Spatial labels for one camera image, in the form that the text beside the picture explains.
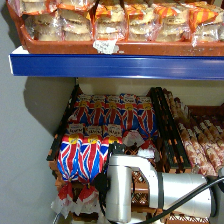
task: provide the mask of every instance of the plastic wrapper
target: plastic wrapper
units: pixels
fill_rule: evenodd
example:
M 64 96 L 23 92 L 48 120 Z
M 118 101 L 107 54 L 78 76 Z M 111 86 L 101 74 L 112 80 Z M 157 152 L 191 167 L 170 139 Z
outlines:
M 68 124 L 66 134 L 62 138 L 59 150 L 57 166 L 65 181 L 56 199 L 52 202 L 51 208 L 57 213 L 68 216 L 74 212 L 72 181 L 78 180 L 79 155 L 83 141 L 83 126 L 81 124 Z
M 102 126 L 104 123 L 105 96 L 93 95 L 89 105 L 90 124 Z
M 9 0 L 8 3 L 18 16 L 52 13 L 57 9 L 56 0 Z
M 176 42 L 190 38 L 188 9 L 176 3 L 152 4 L 159 17 L 157 42 Z
M 122 144 L 122 128 L 120 125 L 108 124 L 103 126 L 103 141 L 100 152 L 103 156 L 104 163 L 107 160 L 109 144 L 114 142 Z
M 128 40 L 151 40 L 156 21 L 153 8 L 143 0 L 125 0 L 124 6 L 128 18 Z
M 121 124 L 121 101 L 120 96 L 106 96 L 105 100 L 105 121 L 108 124 Z
M 136 96 L 132 94 L 121 94 L 120 97 L 123 130 L 137 130 L 138 108 Z
M 76 124 L 89 124 L 89 105 L 90 105 L 91 96 L 80 94 L 78 95 L 75 105 L 74 112 L 69 117 L 68 121 L 72 121 Z
M 150 97 L 137 97 L 139 132 L 144 139 L 156 138 L 158 129 L 156 115 Z
M 89 12 L 60 9 L 65 41 L 92 40 L 92 23 Z
M 57 3 L 61 9 L 88 11 L 95 5 L 95 0 L 57 0 Z
M 95 14 L 95 40 L 123 40 L 126 18 L 119 0 L 101 0 Z
M 189 7 L 189 21 L 192 31 L 192 45 L 199 42 L 219 41 L 219 30 L 223 23 L 223 9 L 207 2 L 195 2 Z
M 100 152 L 102 128 L 87 126 L 80 148 L 79 182 L 91 183 L 103 167 L 103 156 Z

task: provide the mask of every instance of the packaged cake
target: packaged cake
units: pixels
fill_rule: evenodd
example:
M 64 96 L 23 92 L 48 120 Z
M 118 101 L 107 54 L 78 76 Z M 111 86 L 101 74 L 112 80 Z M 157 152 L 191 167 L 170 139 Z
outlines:
M 92 24 L 89 12 L 60 9 L 65 41 L 90 41 Z
M 88 11 L 94 6 L 95 0 L 57 0 L 57 3 L 61 9 Z
M 61 41 L 62 29 L 58 12 L 33 16 L 34 39 L 39 41 Z
M 119 0 L 100 0 L 95 14 L 95 40 L 123 40 L 126 19 Z
M 199 42 L 219 41 L 223 24 L 223 9 L 207 2 L 195 2 L 189 7 L 189 23 L 192 31 L 192 45 Z
M 152 4 L 154 12 L 159 17 L 155 41 L 176 42 L 189 39 L 188 9 L 177 3 Z
M 155 25 L 153 8 L 143 0 L 125 0 L 124 6 L 128 19 L 128 40 L 151 40 Z
M 51 13 L 57 9 L 56 0 L 9 0 L 18 16 Z

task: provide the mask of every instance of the white label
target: white label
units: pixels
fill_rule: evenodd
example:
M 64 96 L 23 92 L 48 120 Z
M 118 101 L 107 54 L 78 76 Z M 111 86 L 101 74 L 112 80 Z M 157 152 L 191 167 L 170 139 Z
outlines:
M 80 99 L 80 101 L 90 101 L 91 96 L 81 94 L 81 95 L 78 96 L 78 98 Z
M 206 130 L 207 129 L 203 122 L 200 123 L 200 127 L 202 128 L 202 130 Z
M 134 95 L 124 95 L 124 102 L 125 103 L 135 103 Z
M 107 127 L 108 127 L 108 135 L 109 136 L 114 136 L 114 137 L 121 137 L 122 136 L 120 125 L 108 124 Z
M 191 129 L 187 129 L 187 131 L 190 137 L 194 137 L 194 133 Z
M 86 127 L 87 135 L 102 135 L 102 128 L 100 126 L 89 126 Z
M 93 47 L 100 53 L 112 54 L 117 40 L 95 40 Z
M 140 97 L 138 97 L 138 99 L 139 99 L 139 101 L 141 101 L 142 103 L 152 103 L 150 97 L 140 96 Z
M 104 101 L 105 96 L 104 95 L 94 95 L 92 99 L 93 99 L 93 101 Z
M 69 134 L 83 134 L 83 124 L 69 124 L 67 130 Z
M 181 123 L 179 123 L 178 126 L 179 126 L 179 129 L 180 129 L 181 131 L 184 130 L 184 129 L 186 129 L 186 128 L 184 127 L 184 125 L 181 124 Z
M 208 127 L 211 127 L 211 126 L 212 126 L 212 124 L 211 124 L 211 122 L 210 122 L 209 120 L 204 120 L 204 123 L 205 123 Z
M 120 97 L 119 96 L 108 96 L 108 102 L 120 103 Z
M 220 126 L 216 126 L 216 128 L 217 128 L 217 130 L 218 130 L 219 133 L 222 133 L 223 132 L 223 130 L 222 130 L 222 128 Z

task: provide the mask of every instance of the plastic bag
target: plastic bag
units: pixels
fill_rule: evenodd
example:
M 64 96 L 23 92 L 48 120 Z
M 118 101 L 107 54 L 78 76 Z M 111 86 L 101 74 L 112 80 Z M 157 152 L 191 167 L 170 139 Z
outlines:
M 188 9 L 176 3 L 152 4 L 159 17 L 155 41 L 176 42 L 190 38 Z
M 9 0 L 8 3 L 18 16 L 52 13 L 57 9 L 56 0 Z
M 149 8 L 142 0 L 125 0 L 124 6 L 128 18 L 128 40 L 151 40 L 156 18 L 153 8 Z
M 59 9 L 65 41 L 90 41 L 92 23 L 89 12 Z
M 94 0 L 57 0 L 58 8 L 68 10 L 88 11 L 94 5 Z
M 123 40 L 126 18 L 118 0 L 101 0 L 95 14 L 95 40 Z

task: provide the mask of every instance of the blue shelf edge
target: blue shelf edge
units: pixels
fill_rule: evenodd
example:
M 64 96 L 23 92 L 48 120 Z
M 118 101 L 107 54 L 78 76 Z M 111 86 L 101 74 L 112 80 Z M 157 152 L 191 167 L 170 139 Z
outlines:
M 15 76 L 224 80 L 224 57 L 19 54 Z

